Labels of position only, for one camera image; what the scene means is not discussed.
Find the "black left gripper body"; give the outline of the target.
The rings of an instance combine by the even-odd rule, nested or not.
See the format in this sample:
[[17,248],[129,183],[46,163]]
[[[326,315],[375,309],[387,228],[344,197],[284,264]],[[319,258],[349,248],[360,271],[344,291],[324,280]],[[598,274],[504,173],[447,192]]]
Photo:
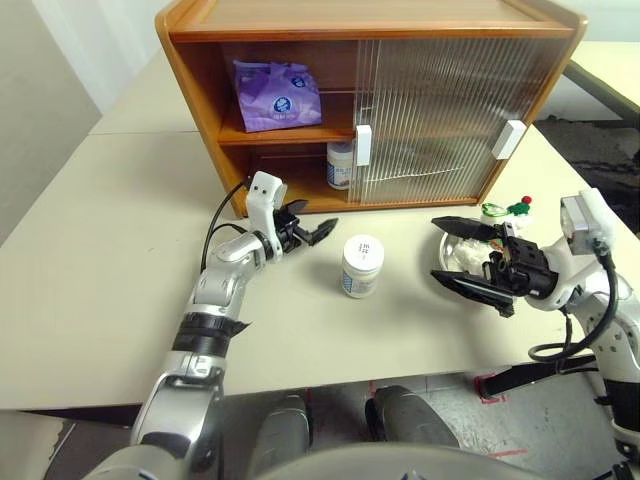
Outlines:
[[312,245],[312,234],[300,226],[300,219],[288,207],[282,207],[274,215],[276,234],[283,254],[288,254],[302,243]]

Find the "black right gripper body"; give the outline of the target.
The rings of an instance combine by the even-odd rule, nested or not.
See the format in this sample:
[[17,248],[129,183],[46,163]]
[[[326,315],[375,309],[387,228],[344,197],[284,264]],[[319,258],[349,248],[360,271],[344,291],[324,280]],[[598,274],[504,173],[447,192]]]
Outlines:
[[534,242],[515,236],[510,223],[485,225],[487,242],[500,241],[502,249],[493,251],[482,265],[484,279],[497,290],[494,308],[503,317],[514,313],[513,298],[532,296],[544,299],[554,290],[558,273],[552,271],[542,250]]

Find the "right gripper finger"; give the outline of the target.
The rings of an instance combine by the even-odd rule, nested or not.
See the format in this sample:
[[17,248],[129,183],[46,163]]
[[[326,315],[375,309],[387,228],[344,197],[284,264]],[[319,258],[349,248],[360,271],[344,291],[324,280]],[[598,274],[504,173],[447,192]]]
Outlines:
[[513,306],[513,295],[509,290],[494,286],[483,277],[444,270],[432,270],[431,276],[442,286],[469,300],[494,308]]
[[495,226],[471,218],[442,216],[433,218],[431,223],[445,233],[464,240],[494,240],[500,236]]

